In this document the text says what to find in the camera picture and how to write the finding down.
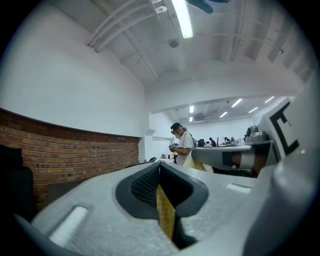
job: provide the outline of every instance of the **white slot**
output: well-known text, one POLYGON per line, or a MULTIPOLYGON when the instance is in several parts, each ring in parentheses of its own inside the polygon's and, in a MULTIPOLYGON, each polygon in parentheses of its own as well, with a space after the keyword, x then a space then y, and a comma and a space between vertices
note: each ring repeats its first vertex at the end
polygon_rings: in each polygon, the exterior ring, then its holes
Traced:
POLYGON ((65 218, 65 220, 57 227, 57 229, 49 236, 49 239, 58 246, 65 247, 77 227, 84 219, 88 212, 87 208, 76 206, 73 211, 65 218))
POLYGON ((240 185, 232 184, 232 183, 226 185, 226 188, 230 189, 230 190, 234 190, 234 191, 240 192, 240 193, 245 193, 245 194, 249 194, 251 192, 251 188, 250 187, 240 186, 240 185))

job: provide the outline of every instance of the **white t-shirt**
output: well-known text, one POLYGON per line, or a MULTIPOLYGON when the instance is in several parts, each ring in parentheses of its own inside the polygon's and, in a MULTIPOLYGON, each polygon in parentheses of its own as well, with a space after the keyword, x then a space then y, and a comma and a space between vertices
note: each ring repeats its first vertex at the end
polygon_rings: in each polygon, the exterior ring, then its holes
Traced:
POLYGON ((185 161, 187 160, 188 155, 190 154, 191 150, 194 147, 194 141, 190 135, 189 132, 185 131, 183 135, 180 138, 180 143, 179 143, 184 149, 189 149, 189 153, 187 155, 178 155, 176 158, 176 162, 178 165, 183 166, 185 161))

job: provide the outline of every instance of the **desk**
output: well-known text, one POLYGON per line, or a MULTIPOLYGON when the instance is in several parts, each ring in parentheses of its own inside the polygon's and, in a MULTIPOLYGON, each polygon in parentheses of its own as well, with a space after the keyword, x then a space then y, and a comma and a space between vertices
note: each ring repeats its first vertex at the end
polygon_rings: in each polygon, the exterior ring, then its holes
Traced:
POLYGON ((174 158, 174 155, 178 155, 177 153, 169 153, 169 154, 163 154, 164 155, 164 158, 168 158, 168 159, 173 159, 174 158))

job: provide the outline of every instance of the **round ceiling fixture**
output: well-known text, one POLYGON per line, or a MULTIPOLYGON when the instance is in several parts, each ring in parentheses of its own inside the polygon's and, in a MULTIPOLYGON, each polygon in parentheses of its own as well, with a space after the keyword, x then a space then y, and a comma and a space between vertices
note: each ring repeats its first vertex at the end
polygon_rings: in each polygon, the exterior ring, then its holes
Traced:
POLYGON ((179 46, 179 39, 178 38, 173 38, 173 39, 170 39, 169 42, 168 42, 169 46, 171 48, 177 48, 179 46))

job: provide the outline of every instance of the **white pipe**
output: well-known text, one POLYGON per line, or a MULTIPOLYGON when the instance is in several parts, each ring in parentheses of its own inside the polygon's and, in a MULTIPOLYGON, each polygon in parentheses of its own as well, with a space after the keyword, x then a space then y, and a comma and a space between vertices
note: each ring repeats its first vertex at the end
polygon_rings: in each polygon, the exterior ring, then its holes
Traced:
POLYGON ((107 25, 101 32, 99 32, 93 40, 91 40, 91 42, 89 43, 89 45, 92 47, 95 45, 95 43, 105 34, 108 32, 109 29, 111 29, 114 25, 116 25, 117 23, 119 23, 121 20, 125 19, 126 17, 128 17, 130 14, 133 14, 145 7, 149 6, 147 3, 145 4, 140 4, 138 6, 136 6, 135 8, 132 8, 131 10, 129 10, 128 12, 124 13, 123 15, 121 15, 119 18, 116 18, 113 22, 111 22, 109 25, 107 25))
POLYGON ((132 27, 134 24, 137 24, 147 18, 152 17, 154 14, 147 14, 147 15, 142 15, 136 19, 134 19, 133 21, 131 21, 130 23, 126 24, 123 27, 120 27, 119 29, 117 29, 115 32, 113 32, 111 35, 109 35, 100 45, 99 47, 95 50, 97 53, 100 52, 102 50, 103 47, 106 46, 107 43, 109 43, 112 39, 114 39, 117 35, 119 35, 121 32, 125 31, 126 29, 132 27))
POLYGON ((113 17, 115 16, 118 12, 120 12, 122 9, 126 8, 128 5, 133 4, 137 0, 130 0, 123 5, 121 5, 118 9, 116 9, 114 12, 110 13, 110 15, 97 27, 97 29, 94 31, 94 33, 90 36, 90 38, 86 41, 86 45, 88 46, 92 39, 99 33, 100 29, 113 17))

